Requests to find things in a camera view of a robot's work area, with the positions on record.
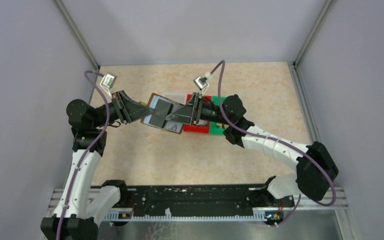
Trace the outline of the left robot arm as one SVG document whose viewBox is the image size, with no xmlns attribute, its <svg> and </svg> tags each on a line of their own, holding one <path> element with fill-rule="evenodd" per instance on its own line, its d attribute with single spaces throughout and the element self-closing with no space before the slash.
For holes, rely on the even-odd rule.
<svg viewBox="0 0 384 240">
<path fill-rule="evenodd" d="M 106 180 L 98 196 L 89 199 L 92 180 L 107 141 L 107 127 L 117 121 L 133 123 L 154 109 L 132 100 L 122 91 L 111 102 L 94 108 L 84 100 L 72 100 L 66 107 L 73 133 L 72 161 L 62 196 L 40 229 L 48 240 L 96 240 L 99 226 L 114 206 L 130 205 L 132 195 L 123 180 Z"/>
</svg>

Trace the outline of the brown leather card holder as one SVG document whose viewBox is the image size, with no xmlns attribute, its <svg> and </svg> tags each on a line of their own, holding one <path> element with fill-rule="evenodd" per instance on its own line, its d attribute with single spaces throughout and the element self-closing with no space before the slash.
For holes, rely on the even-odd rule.
<svg viewBox="0 0 384 240">
<path fill-rule="evenodd" d="M 166 117 L 183 107 L 184 103 L 152 93 L 146 106 L 154 110 L 154 113 L 142 118 L 141 124 L 178 135 L 183 132 L 184 124 L 166 120 Z"/>
</svg>

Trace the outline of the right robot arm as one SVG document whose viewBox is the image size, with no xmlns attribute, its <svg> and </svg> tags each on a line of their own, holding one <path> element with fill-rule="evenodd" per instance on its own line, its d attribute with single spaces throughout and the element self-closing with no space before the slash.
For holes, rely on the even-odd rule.
<svg viewBox="0 0 384 240">
<path fill-rule="evenodd" d="M 326 146 L 318 141 L 303 144 L 276 136 L 247 120 L 245 113 L 236 94 L 219 100 L 216 105 L 195 92 L 185 105 L 168 114 L 166 120 L 191 126 L 200 120 L 227 125 L 223 135 L 229 143 L 261 152 L 294 171 L 269 181 L 266 189 L 274 199 L 305 195 L 321 205 L 326 193 L 334 191 L 333 182 L 339 174 Z"/>
</svg>

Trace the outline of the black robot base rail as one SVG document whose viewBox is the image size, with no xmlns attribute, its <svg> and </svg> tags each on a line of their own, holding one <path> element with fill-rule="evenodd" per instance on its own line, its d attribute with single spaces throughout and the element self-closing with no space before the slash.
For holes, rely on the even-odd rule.
<svg viewBox="0 0 384 240">
<path fill-rule="evenodd" d="M 131 185 L 106 180 L 103 187 L 117 187 L 120 200 L 115 208 L 126 208 L 120 220 L 225 220 L 255 219 L 268 224 L 283 220 L 283 208 L 294 208 L 293 196 L 274 198 L 265 183 Z"/>
</svg>

